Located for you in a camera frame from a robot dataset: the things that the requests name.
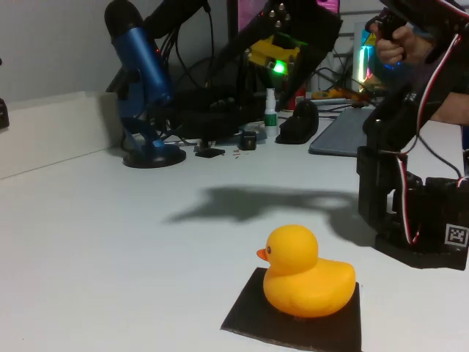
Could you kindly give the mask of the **person's left hand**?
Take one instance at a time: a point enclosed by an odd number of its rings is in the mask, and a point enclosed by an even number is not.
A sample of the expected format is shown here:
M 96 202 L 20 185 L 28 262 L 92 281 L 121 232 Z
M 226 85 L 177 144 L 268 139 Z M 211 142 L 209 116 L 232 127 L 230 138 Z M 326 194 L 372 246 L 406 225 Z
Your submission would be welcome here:
M 468 126 L 469 124 L 469 96 L 460 93 L 450 93 L 442 106 L 434 113 L 432 120 Z

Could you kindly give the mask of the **person's right hand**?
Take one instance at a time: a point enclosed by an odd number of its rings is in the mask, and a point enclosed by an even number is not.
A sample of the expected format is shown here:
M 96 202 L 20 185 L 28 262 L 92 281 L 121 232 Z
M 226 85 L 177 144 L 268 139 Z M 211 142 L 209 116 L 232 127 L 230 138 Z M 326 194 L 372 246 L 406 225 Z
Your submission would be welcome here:
M 418 64 L 434 47 L 433 40 L 415 34 L 409 26 L 401 26 L 395 30 L 392 40 L 382 38 L 377 23 L 373 23 L 369 28 L 376 36 L 377 57 L 386 65 L 398 62 Z

